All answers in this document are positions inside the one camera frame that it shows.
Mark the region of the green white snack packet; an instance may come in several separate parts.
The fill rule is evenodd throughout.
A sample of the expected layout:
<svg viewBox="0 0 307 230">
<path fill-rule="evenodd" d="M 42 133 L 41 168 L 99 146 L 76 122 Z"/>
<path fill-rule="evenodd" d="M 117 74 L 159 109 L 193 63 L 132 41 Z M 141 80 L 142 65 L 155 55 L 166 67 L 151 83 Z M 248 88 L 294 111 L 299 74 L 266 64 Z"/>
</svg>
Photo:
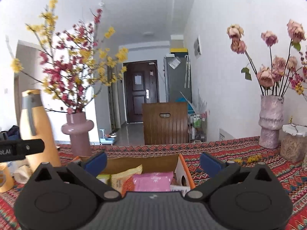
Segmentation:
<svg viewBox="0 0 307 230">
<path fill-rule="evenodd" d="M 110 174 L 99 174 L 96 177 L 99 181 L 105 183 L 106 185 L 108 185 L 110 183 L 110 179 L 111 179 L 111 175 Z"/>
</svg>

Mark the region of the pink glass vase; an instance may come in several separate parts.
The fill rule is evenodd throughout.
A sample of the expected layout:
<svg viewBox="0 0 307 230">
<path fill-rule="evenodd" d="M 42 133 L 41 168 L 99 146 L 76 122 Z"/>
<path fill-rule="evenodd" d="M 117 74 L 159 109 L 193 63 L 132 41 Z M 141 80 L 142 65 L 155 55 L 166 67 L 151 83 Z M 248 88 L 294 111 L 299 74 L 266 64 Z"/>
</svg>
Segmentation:
<svg viewBox="0 0 307 230">
<path fill-rule="evenodd" d="M 74 156 L 91 156 L 91 145 L 88 132 L 94 127 L 92 120 L 86 119 L 86 113 L 73 113 L 66 115 L 67 123 L 62 125 L 61 131 L 69 135 Z"/>
</svg>

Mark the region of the dried pink roses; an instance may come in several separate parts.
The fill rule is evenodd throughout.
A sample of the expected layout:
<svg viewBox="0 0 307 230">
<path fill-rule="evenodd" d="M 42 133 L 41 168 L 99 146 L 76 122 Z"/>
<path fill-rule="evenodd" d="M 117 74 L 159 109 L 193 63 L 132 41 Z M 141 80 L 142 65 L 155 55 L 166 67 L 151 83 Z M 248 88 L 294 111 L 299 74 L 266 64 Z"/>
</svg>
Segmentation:
<svg viewBox="0 0 307 230">
<path fill-rule="evenodd" d="M 289 74 L 287 69 L 290 56 L 300 60 L 299 51 L 302 51 L 301 44 L 306 42 L 306 35 L 303 25 L 290 19 L 287 23 L 287 33 L 290 38 L 288 54 L 286 58 L 275 56 L 272 53 L 272 47 L 278 43 L 278 36 L 272 31 L 261 33 L 261 39 L 268 48 L 270 62 L 268 66 L 261 65 L 258 69 L 251 56 L 247 52 L 247 45 L 243 40 L 244 30 L 239 24 L 232 24 L 226 30 L 227 36 L 231 40 L 230 49 L 232 52 L 245 55 L 248 64 L 241 69 L 245 79 L 251 81 L 251 74 L 254 73 L 259 84 L 261 95 L 272 95 L 284 97 L 289 87 Z"/>
</svg>

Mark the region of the yellow mug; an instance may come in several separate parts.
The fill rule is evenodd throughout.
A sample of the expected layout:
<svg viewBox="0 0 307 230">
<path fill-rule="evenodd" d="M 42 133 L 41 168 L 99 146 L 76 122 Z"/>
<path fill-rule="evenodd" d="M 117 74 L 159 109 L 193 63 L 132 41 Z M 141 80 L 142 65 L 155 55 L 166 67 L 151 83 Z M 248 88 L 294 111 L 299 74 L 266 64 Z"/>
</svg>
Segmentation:
<svg viewBox="0 0 307 230">
<path fill-rule="evenodd" d="M 1 163 L 1 187 L 0 193 L 9 191 L 14 186 L 14 179 L 12 178 L 6 163 Z"/>
</svg>

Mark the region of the brown wooden chair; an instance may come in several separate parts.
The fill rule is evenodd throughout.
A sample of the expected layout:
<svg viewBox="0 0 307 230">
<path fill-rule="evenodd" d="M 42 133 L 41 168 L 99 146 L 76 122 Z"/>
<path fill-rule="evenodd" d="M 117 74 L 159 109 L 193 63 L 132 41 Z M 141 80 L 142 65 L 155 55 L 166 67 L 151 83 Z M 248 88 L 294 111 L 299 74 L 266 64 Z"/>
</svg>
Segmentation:
<svg viewBox="0 0 307 230">
<path fill-rule="evenodd" d="M 143 104 L 145 144 L 188 143 L 187 108 L 187 102 Z"/>
</svg>

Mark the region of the yellow thermos jug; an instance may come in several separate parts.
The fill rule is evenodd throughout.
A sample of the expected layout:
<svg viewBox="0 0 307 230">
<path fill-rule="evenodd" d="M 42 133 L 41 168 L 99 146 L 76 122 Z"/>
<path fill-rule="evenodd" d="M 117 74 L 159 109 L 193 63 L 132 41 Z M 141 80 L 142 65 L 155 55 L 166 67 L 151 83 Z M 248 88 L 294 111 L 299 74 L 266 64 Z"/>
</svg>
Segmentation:
<svg viewBox="0 0 307 230">
<path fill-rule="evenodd" d="M 45 144 L 43 152 L 26 157 L 32 171 L 35 171 L 40 163 L 50 163 L 54 167 L 61 166 L 50 119 L 42 104 L 41 90 L 31 89 L 22 92 L 19 128 L 23 140 L 41 139 Z"/>
</svg>

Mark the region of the pink snack packet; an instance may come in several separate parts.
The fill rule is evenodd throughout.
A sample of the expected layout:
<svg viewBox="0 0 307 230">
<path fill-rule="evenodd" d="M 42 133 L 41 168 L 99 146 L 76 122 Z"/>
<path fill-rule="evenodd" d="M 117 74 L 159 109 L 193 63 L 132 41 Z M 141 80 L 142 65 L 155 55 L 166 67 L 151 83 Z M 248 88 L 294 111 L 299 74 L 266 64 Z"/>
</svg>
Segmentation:
<svg viewBox="0 0 307 230">
<path fill-rule="evenodd" d="M 169 192 L 173 172 L 134 174 L 132 181 L 135 192 Z"/>
</svg>

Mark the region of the yellow box on refrigerator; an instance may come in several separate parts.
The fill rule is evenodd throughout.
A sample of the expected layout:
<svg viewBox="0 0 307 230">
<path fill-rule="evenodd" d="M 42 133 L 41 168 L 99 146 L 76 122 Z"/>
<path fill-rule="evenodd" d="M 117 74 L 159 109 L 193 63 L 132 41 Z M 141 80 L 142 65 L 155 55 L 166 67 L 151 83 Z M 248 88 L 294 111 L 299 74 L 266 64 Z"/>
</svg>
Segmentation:
<svg viewBox="0 0 307 230">
<path fill-rule="evenodd" d="M 170 48 L 170 53 L 187 53 L 187 48 Z"/>
</svg>

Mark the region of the orange red snack packet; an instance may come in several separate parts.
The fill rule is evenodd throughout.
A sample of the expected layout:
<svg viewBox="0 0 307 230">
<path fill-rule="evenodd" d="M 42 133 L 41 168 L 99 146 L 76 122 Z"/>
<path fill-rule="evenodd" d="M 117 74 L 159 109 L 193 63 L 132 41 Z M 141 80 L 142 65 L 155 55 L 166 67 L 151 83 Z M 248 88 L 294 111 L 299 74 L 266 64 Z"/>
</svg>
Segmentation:
<svg viewBox="0 0 307 230">
<path fill-rule="evenodd" d="M 139 165 L 136 168 L 132 168 L 117 174 L 111 175 L 111 186 L 117 190 L 122 197 L 125 196 L 126 192 L 134 190 L 133 175 L 142 174 L 143 166 Z"/>
</svg>

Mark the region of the red cardboard snack box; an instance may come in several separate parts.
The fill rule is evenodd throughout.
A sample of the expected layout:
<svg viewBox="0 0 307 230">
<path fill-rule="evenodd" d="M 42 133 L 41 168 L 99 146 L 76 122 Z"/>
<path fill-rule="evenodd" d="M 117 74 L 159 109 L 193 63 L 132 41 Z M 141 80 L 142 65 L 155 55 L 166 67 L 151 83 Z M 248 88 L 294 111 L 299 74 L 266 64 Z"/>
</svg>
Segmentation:
<svg viewBox="0 0 307 230">
<path fill-rule="evenodd" d="M 85 161 L 89 157 L 78 156 L 73 161 Z M 184 196 L 195 188 L 194 181 L 188 170 L 187 164 L 181 154 L 154 157 L 118 157 L 111 158 L 107 155 L 106 168 L 100 174 L 117 174 L 142 165 L 144 173 L 173 172 L 169 192 L 181 192 Z"/>
</svg>

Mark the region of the patterned red tablecloth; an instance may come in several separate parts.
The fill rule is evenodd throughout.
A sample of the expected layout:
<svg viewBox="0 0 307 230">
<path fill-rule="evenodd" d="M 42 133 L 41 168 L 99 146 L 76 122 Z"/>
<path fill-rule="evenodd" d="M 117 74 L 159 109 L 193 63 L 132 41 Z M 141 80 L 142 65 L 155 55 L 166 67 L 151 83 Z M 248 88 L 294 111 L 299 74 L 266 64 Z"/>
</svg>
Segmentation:
<svg viewBox="0 0 307 230">
<path fill-rule="evenodd" d="M 306 171 L 303 170 L 302 163 L 288 161 L 280 156 L 279 149 L 265 149 L 259 146 L 258 142 L 259 138 L 253 136 L 216 142 L 139 146 L 93 145 L 91 148 L 93 154 L 104 150 L 112 158 L 182 154 L 195 185 L 200 185 L 209 178 L 200 167 L 199 158 L 202 152 L 208 152 L 222 161 L 261 154 L 260 161 L 271 168 L 293 202 L 294 210 L 286 228 L 306 229 Z"/>
</svg>

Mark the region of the textured pink ceramic vase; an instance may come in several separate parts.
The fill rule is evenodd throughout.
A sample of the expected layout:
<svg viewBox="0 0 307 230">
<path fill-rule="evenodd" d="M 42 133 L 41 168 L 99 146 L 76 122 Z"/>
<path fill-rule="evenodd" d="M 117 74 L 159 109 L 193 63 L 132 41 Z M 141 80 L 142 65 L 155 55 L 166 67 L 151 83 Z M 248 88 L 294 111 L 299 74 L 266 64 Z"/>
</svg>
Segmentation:
<svg viewBox="0 0 307 230">
<path fill-rule="evenodd" d="M 275 149 L 279 143 L 279 132 L 284 122 L 284 98 L 272 95 L 261 95 L 259 126 L 261 133 L 259 145 Z"/>
</svg>

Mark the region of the fallen yellow flower petals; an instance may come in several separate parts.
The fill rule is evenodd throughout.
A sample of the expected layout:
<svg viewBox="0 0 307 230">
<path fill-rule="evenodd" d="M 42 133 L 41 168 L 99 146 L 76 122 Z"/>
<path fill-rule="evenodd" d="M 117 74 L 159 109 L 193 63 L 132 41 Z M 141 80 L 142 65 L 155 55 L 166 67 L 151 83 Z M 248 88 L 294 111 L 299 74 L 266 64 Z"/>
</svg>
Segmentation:
<svg viewBox="0 0 307 230">
<path fill-rule="evenodd" d="M 250 155 L 247 157 L 240 157 L 240 158 L 235 158 L 233 161 L 240 164 L 240 165 L 248 165 L 251 163 L 257 163 L 262 159 L 261 154 L 256 154 L 256 155 Z"/>
</svg>

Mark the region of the grey refrigerator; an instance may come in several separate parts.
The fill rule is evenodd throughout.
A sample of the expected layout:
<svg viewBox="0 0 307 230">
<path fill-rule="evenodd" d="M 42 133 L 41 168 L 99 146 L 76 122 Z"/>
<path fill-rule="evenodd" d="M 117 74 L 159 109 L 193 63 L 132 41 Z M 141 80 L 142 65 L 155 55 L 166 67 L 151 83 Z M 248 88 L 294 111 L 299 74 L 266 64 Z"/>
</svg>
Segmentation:
<svg viewBox="0 0 307 230">
<path fill-rule="evenodd" d="M 191 68 L 188 53 L 169 53 L 164 57 L 167 102 L 191 101 Z"/>
</svg>

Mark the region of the dark brown entrance door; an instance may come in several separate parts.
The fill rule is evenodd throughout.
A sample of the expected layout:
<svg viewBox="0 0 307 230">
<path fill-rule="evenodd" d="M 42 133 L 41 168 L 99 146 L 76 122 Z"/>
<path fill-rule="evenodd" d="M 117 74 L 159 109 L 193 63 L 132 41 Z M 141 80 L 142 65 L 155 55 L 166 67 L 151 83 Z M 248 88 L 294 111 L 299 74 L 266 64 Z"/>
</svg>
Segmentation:
<svg viewBox="0 0 307 230">
<path fill-rule="evenodd" d="M 143 121 L 143 104 L 159 102 L 156 60 L 126 62 L 124 73 L 126 115 L 128 123 Z"/>
</svg>

